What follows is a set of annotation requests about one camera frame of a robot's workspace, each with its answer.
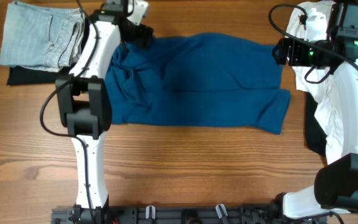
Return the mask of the dark blue t-shirt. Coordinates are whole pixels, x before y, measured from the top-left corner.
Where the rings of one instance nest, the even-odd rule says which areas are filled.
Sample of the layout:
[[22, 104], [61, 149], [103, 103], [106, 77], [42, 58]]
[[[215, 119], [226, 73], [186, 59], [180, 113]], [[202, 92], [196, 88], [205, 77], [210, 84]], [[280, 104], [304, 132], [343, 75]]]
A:
[[119, 46], [105, 82], [114, 124], [252, 126], [282, 132], [290, 92], [272, 45], [225, 34]]

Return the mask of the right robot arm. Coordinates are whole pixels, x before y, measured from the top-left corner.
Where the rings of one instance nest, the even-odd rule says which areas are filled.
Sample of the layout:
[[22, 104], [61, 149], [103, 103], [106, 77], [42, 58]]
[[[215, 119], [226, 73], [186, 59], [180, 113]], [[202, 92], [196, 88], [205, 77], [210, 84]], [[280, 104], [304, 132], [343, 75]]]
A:
[[273, 57], [293, 67], [297, 88], [317, 102], [327, 165], [312, 186], [282, 193], [274, 205], [281, 217], [294, 222], [358, 213], [358, 4], [294, 5], [282, 34]]

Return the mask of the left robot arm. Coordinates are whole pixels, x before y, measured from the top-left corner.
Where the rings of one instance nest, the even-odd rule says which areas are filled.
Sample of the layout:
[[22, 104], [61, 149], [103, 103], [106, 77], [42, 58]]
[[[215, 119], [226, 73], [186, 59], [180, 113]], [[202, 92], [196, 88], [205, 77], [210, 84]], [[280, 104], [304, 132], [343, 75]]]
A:
[[104, 140], [112, 123], [104, 79], [121, 44], [150, 45], [153, 29], [141, 23], [148, 11], [146, 1], [106, 1], [89, 19], [79, 61], [69, 77], [56, 81], [60, 119], [75, 147], [78, 195], [72, 208], [53, 210], [52, 223], [113, 222], [104, 178]]

